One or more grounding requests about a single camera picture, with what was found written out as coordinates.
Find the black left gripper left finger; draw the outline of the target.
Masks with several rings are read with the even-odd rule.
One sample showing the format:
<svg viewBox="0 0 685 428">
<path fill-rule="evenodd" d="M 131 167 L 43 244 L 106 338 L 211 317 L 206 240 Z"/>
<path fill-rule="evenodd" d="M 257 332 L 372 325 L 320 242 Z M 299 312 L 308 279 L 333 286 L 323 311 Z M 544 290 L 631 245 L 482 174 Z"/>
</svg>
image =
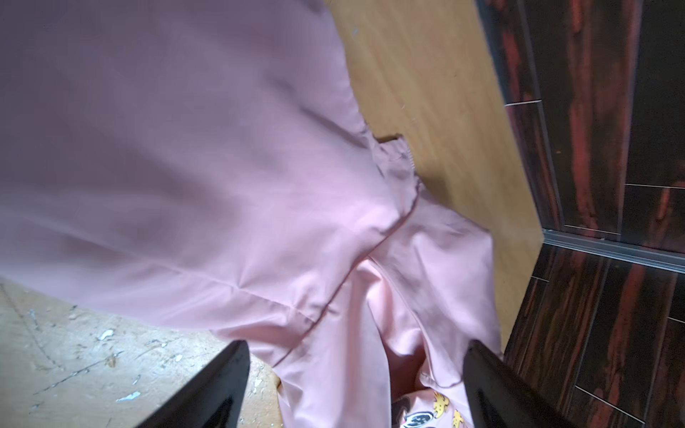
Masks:
<svg viewBox="0 0 685 428">
<path fill-rule="evenodd" d="M 206 367 L 139 425 L 236 427 L 250 370 L 245 341 L 233 341 Z"/>
</svg>

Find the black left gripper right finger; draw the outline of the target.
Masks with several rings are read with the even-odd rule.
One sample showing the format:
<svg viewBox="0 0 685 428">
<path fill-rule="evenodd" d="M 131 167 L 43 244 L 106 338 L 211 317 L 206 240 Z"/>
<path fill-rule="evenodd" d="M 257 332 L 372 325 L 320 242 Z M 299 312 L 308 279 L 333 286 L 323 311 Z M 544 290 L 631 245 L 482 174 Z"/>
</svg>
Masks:
<svg viewBox="0 0 685 428">
<path fill-rule="evenodd" d="M 477 428 L 573 425 L 478 340 L 469 342 L 463 379 Z"/>
</svg>

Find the pink zip-up jacket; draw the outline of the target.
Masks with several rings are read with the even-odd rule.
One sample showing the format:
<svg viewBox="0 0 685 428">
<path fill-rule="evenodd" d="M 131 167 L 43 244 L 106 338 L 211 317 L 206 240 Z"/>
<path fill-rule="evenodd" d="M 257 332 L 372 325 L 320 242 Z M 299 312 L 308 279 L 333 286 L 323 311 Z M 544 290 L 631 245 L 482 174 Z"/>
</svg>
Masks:
<svg viewBox="0 0 685 428">
<path fill-rule="evenodd" d="M 287 427 L 469 427 L 489 233 L 377 141 L 320 1 L 5 1 L 1 275 L 244 340 Z"/>
</svg>

